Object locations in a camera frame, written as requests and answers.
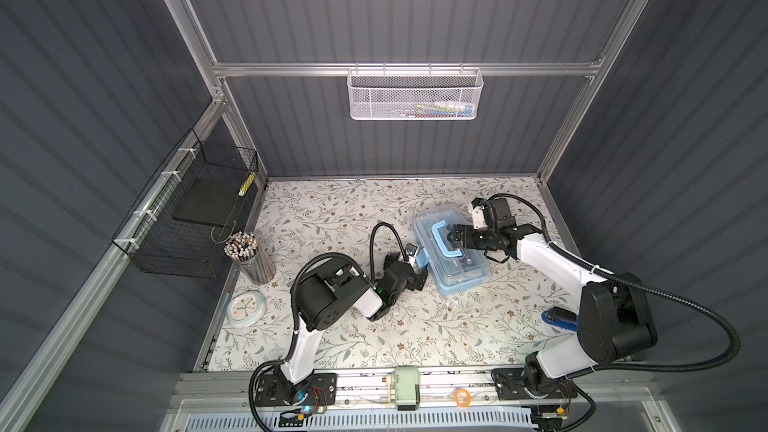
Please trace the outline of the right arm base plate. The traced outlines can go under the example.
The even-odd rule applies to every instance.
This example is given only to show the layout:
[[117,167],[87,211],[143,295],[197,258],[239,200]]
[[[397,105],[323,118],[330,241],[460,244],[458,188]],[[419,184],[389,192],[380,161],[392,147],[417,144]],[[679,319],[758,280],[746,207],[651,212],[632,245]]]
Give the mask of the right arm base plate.
[[536,370],[525,367],[496,368],[491,379],[501,400],[565,399],[576,398],[574,387],[563,380],[546,377]]

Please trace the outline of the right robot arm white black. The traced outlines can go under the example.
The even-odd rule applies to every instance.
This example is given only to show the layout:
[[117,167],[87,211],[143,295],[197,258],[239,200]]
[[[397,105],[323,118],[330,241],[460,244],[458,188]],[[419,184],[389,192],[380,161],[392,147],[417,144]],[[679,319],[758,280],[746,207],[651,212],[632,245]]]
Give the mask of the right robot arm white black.
[[533,206],[507,193],[475,198],[470,204],[472,223],[447,225],[446,241],[454,249],[481,251],[490,260],[492,252],[502,252],[506,261],[533,267],[579,299],[578,313],[570,316],[576,331],[526,359],[523,384],[527,391],[542,397],[577,372],[595,371],[654,346],[658,335],[648,300],[642,290],[630,285],[638,279],[631,274],[599,276],[598,266],[551,239],[538,208],[533,208],[537,225],[518,223],[510,199]]

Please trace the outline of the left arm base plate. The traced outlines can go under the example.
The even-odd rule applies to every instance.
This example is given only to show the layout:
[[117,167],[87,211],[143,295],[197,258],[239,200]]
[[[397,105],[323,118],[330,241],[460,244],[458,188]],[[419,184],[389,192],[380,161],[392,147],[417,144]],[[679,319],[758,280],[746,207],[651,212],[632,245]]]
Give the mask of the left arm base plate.
[[298,384],[281,373],[269,372],[256,379],[253,399],[256,406],[333,405],[336,400],[338,375],[312,373]]

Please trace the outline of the blue plastic tool box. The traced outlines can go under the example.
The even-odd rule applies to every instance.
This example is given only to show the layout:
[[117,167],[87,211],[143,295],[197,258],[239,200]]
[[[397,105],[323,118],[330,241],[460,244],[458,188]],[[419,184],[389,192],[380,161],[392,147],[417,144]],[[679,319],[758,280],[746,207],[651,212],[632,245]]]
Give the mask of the blue plastic tool box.
[[426,210],[414,220],[419,268],[427,267],[438,292],[449,296],[481,285],[490,276],[487,259],[478,251],[454,246],[449,228],[464,225],[465,218],[455,206]]

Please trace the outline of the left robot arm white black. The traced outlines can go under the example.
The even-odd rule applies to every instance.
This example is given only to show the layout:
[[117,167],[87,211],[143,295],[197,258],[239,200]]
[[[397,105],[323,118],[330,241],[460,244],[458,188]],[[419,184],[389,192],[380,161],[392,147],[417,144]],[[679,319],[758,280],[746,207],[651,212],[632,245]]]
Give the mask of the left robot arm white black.
[[370,321],[383,318],[405,291],[421,291],[427,277],[428,270],[413,257],[386,259],[377,281],[346,254],[328,252],[311,259],[291,286],[292,338],[277,376],[289,386],[306,382],[326,329],[351,309]]

